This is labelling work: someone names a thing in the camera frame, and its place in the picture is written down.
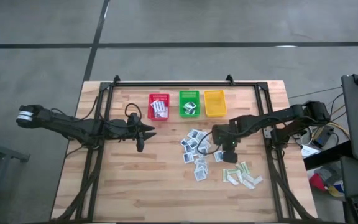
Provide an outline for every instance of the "wooden table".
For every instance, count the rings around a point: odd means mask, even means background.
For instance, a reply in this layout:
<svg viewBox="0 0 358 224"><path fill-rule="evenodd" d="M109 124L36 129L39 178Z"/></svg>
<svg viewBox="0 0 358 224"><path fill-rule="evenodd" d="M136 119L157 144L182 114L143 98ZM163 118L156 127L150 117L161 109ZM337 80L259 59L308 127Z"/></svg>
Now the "wooden table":
<svg viewBox="0 0 358 224"><path fill-rule="evenodd" d="M84 117L91 109L94 98L98 94L99 84L100 82L84 83L76 115L78 118ZM273 109L289 107L284 82L268 81L268 85ZM94 222L272 222L277 220L260 131L242 139L236 148L239 162L246 161L251 175L254 177L261 175L264 178L264 181L253 190L247 189L244 185L235 186L223 182L222 169L235 169L234 164L215 162L213 155L208 157L208 178L201 182L197 182L193 175L195 165L183 162L183 146L180 145L180 141L191 128L209 131L213 124L227 123L229 119L236 116L258 115L253 88L224 87L220 89L224 90L226 96L228 114L222 118L207 118L203 92L213 89L217 88L114 87L110 118L126 120L125 106L128 103L135 103L142 110L142 122L154 126L157 135L145 142L142 153L136 151L133 141L106 142ZM183 119L179 116L180 90L200 91L202 109L199 118ZM170 94L168 121L147 119L150 93ZM79 143L71 142L68 151L78 147ZM70 155L65 160L52 218L62 214L78 193L85 157L86 149ZM285 149L284 160L292 192L307 211L316 217L299 147L289 145ZM84 215L88 211L87 201L85 204Z"/></svg>

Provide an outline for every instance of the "table frame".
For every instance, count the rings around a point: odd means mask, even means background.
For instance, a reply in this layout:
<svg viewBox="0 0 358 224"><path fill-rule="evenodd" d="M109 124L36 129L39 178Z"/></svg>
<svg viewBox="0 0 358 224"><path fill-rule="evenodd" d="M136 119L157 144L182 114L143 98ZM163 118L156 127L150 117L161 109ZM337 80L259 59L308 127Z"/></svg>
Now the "table frame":
<svg viewBox="0 0 358 224"><path fill-rule="evenodd" d="M197 81L197 82L122 82L118 75L114 78L113 82L101 82L99 86L99 93L98 93L98 101L96 103L95 108L95 119L99 119L99 114L101 114L101 106L103 102L103 96L107 92L107 102L106 108L104 111L104 119L109 121L109 114L110 108L112 104L112 94L115 87L150 87L150 86L230 86L230 87L252 87L255 90L255 97L258 106L259 115L264 114L264 106L262 104L262 96L261 91L265 95L266 105L267 105L267 112L273 112L272 101L270 99L269 93L269 86L267 82L235 82L231 75L228 75L225 81ZM288 186L288 179L287 173L285 170L284 160L282 156L282 148L277 149L277 161L278 161L278 169L277 171L275 164L273 162L272 156L272 147L271 147L271 139L268 138L266 135L263 134L264 138L264 145L267 157L267 164L268 170L272 185L272 192L273 192L273 200L275 205L275 210L277 214L278 222L287 222L287 223L304 223L304 222L312 222L316 223L316 220L299 220L295 218L294 212L294 205L300 206L300 203L297 201L296 197L292 194L289 186ZM66 217L63 219L58 220L51 220L53 223L89 223L93 222L93 215L94 215L94 207L96 203L97 197L97 190L98 190L98 183L99 183L99 176L101 171L101 164L104 152L104 139L101 139L99 142L99 147L97 148L97 155L96 155L96 162L94 164L94 168L91 172L91 161L94 154L94 149L88 149L86 160L85 160L85 167L83 171L83 178L81 180L81 189L73 202L70 206L66 209ZM285 204L288 211L288 218L284 217L283 208L280 201L280 193L278 191L278 186L283 190L284 197L285 197ZM86 218L83 218L83 206L84 206L84 199L87 191L91 187L91 194L89 198L89 206L88 206L88 213Z"/></svg>

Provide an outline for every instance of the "gray floor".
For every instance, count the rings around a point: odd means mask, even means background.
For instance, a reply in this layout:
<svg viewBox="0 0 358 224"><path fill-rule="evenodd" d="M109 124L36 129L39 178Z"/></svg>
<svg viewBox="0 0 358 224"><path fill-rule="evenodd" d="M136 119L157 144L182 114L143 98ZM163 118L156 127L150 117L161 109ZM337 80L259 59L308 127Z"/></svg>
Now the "gray floor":
<svg viewBox="0 0 358 224"><path fill-rule="evenodd" d="M0 44L89 43L103 0L0 0ZM111 0L101 42L358 41L358 0ZM14 162L0 193L0 223L48 220L67 141L15 123L20 105L74 114L90 49L0 49L0 145L31 154ZM358 47L99 49L91 80L285 80L290 103L329 103L358 73ZM336 102L337 108L343 104ZM338 120L347 126L346 117ZM314 194L323 220L341 203Z"/></svg>

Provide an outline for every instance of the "yellow basket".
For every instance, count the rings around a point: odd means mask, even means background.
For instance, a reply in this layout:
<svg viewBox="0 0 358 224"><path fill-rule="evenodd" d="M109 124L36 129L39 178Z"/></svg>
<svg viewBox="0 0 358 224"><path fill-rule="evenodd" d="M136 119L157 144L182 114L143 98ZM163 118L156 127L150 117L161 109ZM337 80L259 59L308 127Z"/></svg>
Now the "yellow basket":
<svg viewBox="0 0 358 224"><path fill-rule="evenodd" d="M209 117L224 116L227 114L226 100L223 90L204 91L205 113Z"/></svg>

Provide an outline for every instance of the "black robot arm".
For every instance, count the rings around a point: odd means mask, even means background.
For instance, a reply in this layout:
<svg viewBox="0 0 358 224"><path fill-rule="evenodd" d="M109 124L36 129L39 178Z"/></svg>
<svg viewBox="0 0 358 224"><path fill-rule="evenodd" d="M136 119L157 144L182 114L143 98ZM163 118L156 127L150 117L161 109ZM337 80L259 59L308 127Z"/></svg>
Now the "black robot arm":
<svg viewBox="0 0 358 224"><path fill-rule="evenodd" d="M324 103L308 101L262 116L244 115L231 119L229 124L214 125L212 137L214 144L222 146L223 161L235 163L237 154L234 150L237 143L262 128L283 123L285 127L271 130L270 136L273 147L285 147L290 136L302 133L309 126L324 126L329 121L330 116Z"/></svg>
<svg viewBox="0 0 358 224"><path fill-rule="evenodd" d="M105 140L137 140L137 151L142 152L144 141L155 133L149 133L154 127L141 122L136 113L123 119L105 121L103 119L78 119L61 113L54 113L40 105L20 106L16 122L23 128L45 128L62 134L65 138L74 138L86 147L98 147L101 138Z"/></svg>

